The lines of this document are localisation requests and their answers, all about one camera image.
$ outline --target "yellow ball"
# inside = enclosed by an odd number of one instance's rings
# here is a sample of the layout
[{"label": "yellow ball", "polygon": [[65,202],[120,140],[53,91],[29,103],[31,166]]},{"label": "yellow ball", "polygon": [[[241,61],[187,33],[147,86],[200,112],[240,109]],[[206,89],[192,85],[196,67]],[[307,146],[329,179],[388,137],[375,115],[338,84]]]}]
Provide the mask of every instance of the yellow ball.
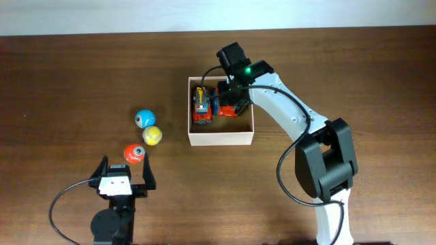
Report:
[{"label": "yellow ball", "polygon": [[144,129],[142,138],[144,138],[144,142],[149,146],[155,146],[161,141],[162,132],[158,127],[150,126]]}]

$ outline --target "white robotic arm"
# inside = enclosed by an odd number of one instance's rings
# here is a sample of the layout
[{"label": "white robotic arm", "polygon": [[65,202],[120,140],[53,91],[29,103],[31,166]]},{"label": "white robotic arm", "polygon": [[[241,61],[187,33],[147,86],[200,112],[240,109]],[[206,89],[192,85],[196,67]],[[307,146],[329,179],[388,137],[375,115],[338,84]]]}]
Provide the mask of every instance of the white robotic arm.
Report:
[{"label": "white robotic arm", "polygon": [[[297,99],[301,105],[304,106],[306,111],[311,116],[311,127],[309,133],[314,133],[326,126],[327,118],[319,115],[307,105],[305,105],[297,96],[295,96],[280,80],[276,73],[266,73],[255,79],[252,86],[263,85],[280,88],[289,95]],[[275,93],[273,90],[262,88],[249,89],[250,100],[266,110],[295,141],[305,130],[306,117],[301,109],[289,98],[281,93]],[[349,232],[348,221],[348,197],[350,189],[343,189],[338,193],[331,196],[332,200],[341,201],[344,203],[344,221],[340,235],[336,244],[353,244],[353,238]],[[322,203],[320,198],[315,198],[314,203]],[[339,222],[340,222],[340,207],[338,205],[327,205],[323,207],[316,207],[316,217],[318,224],[317,243],[319,245],[331,244],[334,236],[336,235]]]},{"label": "white robotic arm", "polygon": [[[265,61],[252,64],[238,43],[226,46],[217,53],[217,57],[221,66],[212,69],[222,68],[227,74],[227,96],[238,101],[236,113],[254,103],[266,110],[295,142],[296,177],[314,203],[325,205],[305,203],[287,193],[279,176],[281,161],[277,177],[282,189],[294,201],[316,207],[317,243],[353,244],[347,205],[358,166],[348,125],[340,118],[331,122],[313,111],[286,88]],[[330,149],[322,152],[320,146],[323,144]]]}]

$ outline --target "cardboard box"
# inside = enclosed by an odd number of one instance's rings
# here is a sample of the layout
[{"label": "cardboard box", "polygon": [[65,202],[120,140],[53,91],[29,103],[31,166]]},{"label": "cardboard box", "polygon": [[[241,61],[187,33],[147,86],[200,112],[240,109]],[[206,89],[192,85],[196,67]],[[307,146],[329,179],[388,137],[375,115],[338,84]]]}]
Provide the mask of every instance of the cardboard box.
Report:
[{"label": "cardboard box", "polygon": [[[215,88],[225,76],[205,77],[206,88]],[[201,77],[188,79],[188,136],[191,146],[235,146],[250,145],[254,136],[253,105],[237,118],[213,115],[211,124],[197,125],[192,122],[192,95],[201,85]]]}]

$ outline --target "orange toy vehicle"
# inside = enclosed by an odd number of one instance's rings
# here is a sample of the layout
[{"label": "orange toy vehicle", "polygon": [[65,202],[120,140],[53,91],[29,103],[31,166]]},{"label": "orange toy vehicle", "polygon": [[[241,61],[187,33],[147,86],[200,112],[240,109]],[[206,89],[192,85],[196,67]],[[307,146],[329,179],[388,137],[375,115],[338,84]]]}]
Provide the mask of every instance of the orange toy vehicle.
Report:
[{"label": "orange toy vehicle", "polygon": [[204,96],[203,90],[197,88],[193,98],[194,109],[192,111],[192,121],[197,124],[208,124],[212,122],[212,109],[209,98]]},{"label": "orange toy vehicle", "polygon": [[236,114],[236,101],[232,101],[228,96],[218,96],[228,90],[229,86],[226,81],[218,82],[217,88],[213,91],[213,95],[216,96],[213,101],[213,114],[236,118],[238,117],[238,114]]}]

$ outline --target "red ball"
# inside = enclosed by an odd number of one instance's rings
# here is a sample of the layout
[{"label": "red ball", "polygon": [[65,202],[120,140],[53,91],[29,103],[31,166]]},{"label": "red ball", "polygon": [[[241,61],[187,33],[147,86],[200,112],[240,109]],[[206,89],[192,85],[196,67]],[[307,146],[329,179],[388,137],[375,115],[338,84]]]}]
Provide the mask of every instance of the red ball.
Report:
[{"label": "red ball", "polygon": [[124,149],[124,158],[129,163],[139,163],[144,157],[145,149],[140,144],[130,144]]}]

